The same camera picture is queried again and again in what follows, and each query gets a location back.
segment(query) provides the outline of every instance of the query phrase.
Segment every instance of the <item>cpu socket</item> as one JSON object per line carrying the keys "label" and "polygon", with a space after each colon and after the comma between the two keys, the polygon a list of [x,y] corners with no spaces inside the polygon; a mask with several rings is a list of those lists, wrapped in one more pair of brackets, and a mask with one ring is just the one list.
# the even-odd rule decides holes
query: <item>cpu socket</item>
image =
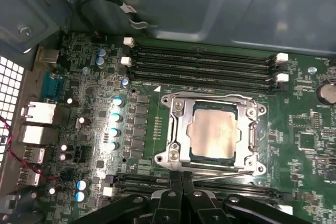
{"label": "cpu socket", "polygon": [[267,109],[250,97],[179,92],[162,97],[170,109],[166,150],[155,162],[170,170],[220,176],[251,172],[258,161],[258,117]]}

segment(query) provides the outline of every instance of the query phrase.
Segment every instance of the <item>solid capacitor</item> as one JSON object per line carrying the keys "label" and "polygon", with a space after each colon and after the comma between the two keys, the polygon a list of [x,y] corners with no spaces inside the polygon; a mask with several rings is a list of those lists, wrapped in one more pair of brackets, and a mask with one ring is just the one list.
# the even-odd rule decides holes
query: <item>solid capacitor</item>
{"label": "solid capacitor", "polygon": [[118,113],[112,113],[110,116],[110,120],[113,123],[118,123],[122,121],[122,116]]}
{"label": "solid capacitor", "polygon": [[80,191],[85,190],[89,185],[89,182],[86,179],[80,180],[76,183],[76,188]]}
{"label": "solid capacitor", "polygon": [[121,97],[113,98],[112,103],[113,103],[113,105],[118,106],[118,107],[123,106],[123,101],[122,101]]}
{"label": "solid capacitor", "polygon": [[106,67],[106,62],[105,62],[104,58],[102,58],[102,57],[98,57],[96,59],[96,64],[100,69],[103,69],[104,67]]}
{"label": "solid capacitor", "polygon": [[120,135],[120,131],[116,128],[111,128],[109,135],[115,137]]}
{"label": "solid capacitor", "polygon": [[86,191],[79,191],[75,194],[75,200],[77,202],[82,202],[88,196]]}
{"label": "solid capacitor", "polygon": [[104,59],[107,58],[106,50],[103,49],[103,48],[99,48],[99,49],[98,49],[98,51],[97,51],[97,55],[98,55],[99,57],[104,58]]}
{"label": "solid capacitor", "polygon": [[72,152],[74,150],[74,146],[72,144],[63,144],[61,146],[61,151],[63,152]]}
{"label": "solid capacitor", "polygon": [[78,107],[79,106],[79,101],[77,101],[73,98],[68,98],[67,99],[67,104],[71,107]]}

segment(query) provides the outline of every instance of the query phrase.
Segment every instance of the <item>integrated circuit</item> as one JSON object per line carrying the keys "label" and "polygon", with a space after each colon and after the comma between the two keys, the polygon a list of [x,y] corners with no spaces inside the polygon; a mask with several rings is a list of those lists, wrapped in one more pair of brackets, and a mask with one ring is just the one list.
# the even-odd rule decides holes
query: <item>integrated circuit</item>
{"label": "integrated circuit", "polygon": [[101,111],[99,111],[98,117],[106,118],[106,113],[107,113],[106,111],[101,110]]}
{"label": "integrated circuit", "polygon": [[132,148],[142,148],[143,145],[144,145],[143,140],[137,140],[137,139],[132,140]]}
{"label": "integrated circuit", "polygon": [[148,113],[148,107],[147,106],[136,106],[135,113],[146,115]]}
{"label": "integrated circuit", "polygon": [[149,96],[148,95],[139,95],[136,99],[138,103],[149,103]]}
{"label": "integrated circuit", "polygon": [[104,168],[104,161],[103,160],[97,160],[96,168]]}
{"label": "integrated circuit", "polygon": [[94,94],[94,91],[95,89],[94,88],[87,88],[86,91],[85,91],[85,94],[86,95],[93,95]]}
{"label": "integrated circuit", "polygon": [[142,151],[131,151],[130,158],[141,159],[142,158]]}
{"label": "integrated circuit", "polygon": [[141,118],[139,116],[136,116],[134,118],[134,124],[135,125],[146,125],[147,124],[147,118]]}
{"label": "integrated circuit", "polygon": [[133,136],[145,136],[146,135],[146,129],[143,128],[134,128],[133,129]]}

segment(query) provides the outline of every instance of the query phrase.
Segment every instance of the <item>chip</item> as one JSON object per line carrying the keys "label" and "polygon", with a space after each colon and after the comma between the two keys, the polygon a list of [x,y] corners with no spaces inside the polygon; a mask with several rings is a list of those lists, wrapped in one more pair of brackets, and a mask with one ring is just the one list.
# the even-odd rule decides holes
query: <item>chip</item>
{"label": "chip", "polygon": [[149,96],[148,95],[139,95],[136,99],[138,103],[149,103]]}
{"label": "chip", "polygon": [[97,204],[97,200],[96,200],[96,199],[94,199],[94,198],[90,198],[90,199],[88,200],[88,206],[89,206],[89,207],[95,207],[96,204]]}
{"label": "chip", "polygon": [[116,89],[120,88],[121,87],[121,81],[115,81],[113,83],[113,87],[116,88]]}
{"label": "chip", "polygon": [[80,140],[81,142],[86,142],[87,139],[88,139],[88,136],[87,136],[87,135],[85,135],[85,134],[81,134],[79,140]]}
{"label": "chip", "polygon": [[133,130],[132,129],[126,129],[125,130],[125,134],[126,135],[132,135],[133,134]]}
{"label": "chip", "polygon": [[103,160],[97,160],[96,168],[104,168],[104,161]]}
{"label": "chip", "polygon": [[131,151],[131,158],[141,159],[142,158],[142,151]]}
{"label": "chip", "polygon": [[133,129],[133,136],[145,136],[146,129],[143,128],[134,128]]}
{"label": "chip", "polygon": [[135,119],[134,119],[134,124],[146,125],[147,124],[147,118],[141,118],[139,116],[136,116]]}
{"label": "chip", "polygon": [[103,111],[103,110],[99,111],[98,117],[106,118],[106,111]]}
{"label": "chip", "polygon": [[100,182],[100,178],[95,176],[95,177],[92,177],[92,180],[91,180],[91,181],[92,181],[93,184],[96,184],[96,185],[97,185],[97,184],[99,184],[99,182]]}
{"label": "chip", "polygon": [[130,157],[130,155],[131,155],[131,153],[128,152],[128,151],[123,151],[123,152],[122,152],[122,156],[123,156],[123,157]]}
{"label": "chip", "polygon": [[135,113],[146,115],[148,113],[148,107],[147,106],[136,106]]}
{"label": "chip", "polygon": [[129,108],[128,113],[135,113],[135,108]]}
{"label": "chip", "polygon": [[134,123],[134,118],[128,118],[128,119],[127,119],[127,123],[129,123],[129,124],[133,124],[133,123]]}
{"label": "chip", "polygon": [[94,88],[87,88],[86,91],[85,91],[85,94],[87,95],[93,95],[94,94],[94,91],[95,89]]}
{"label": "chip", "polygon": [[81,45],[74,45],[74,51],[82,51],[82,48]]}
{"label": "chip", "polygon": [[105,183],[110,184],[110,185],[113,184],[114,183],[114,175],[112,175],[112,174],[106,175]]}
{"label": "chip", "polygon": [[72,87],[78,87],[78,85],[79,85],[79,81],[76,81],[76,80],[70,81],[70,86],[72,86]]}
{"label": "chip", "polygon": [[143,144],[144,144],[144,141],[142,140],[137,140],[137,139],[132,140],[132,148],[135,148],[135,149],[142,148]]}

